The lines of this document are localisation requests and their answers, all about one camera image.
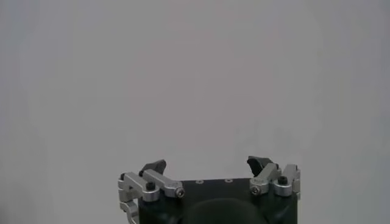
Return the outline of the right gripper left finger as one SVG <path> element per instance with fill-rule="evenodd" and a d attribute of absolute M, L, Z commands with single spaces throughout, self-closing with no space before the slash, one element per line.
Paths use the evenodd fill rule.
<path fill-rule="evenodd" d="M 140 212 L 135 200 L 152 203 L 162 196 L 179 200 L 185 197 L 183 183 L 164 176 L 165 169 L 166 161 L 160 159 L 145 164 L 137 173 L 124 172 L 119 176 L 119 207 L 126 213 L 129 224 L 140 222 Z"/>

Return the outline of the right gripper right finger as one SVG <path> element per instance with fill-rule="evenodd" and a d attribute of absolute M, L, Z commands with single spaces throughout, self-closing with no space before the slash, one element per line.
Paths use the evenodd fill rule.
<path fill-rule="evenodd" d="M 272 192 L 278 197 L 301 198 L 300 169 L 296 164 L 287 164 L 284 169 L 270 158 L 249 156 L 247 163 L 254 175 L 249 179 L 249 190 L 253 196 Z"/>

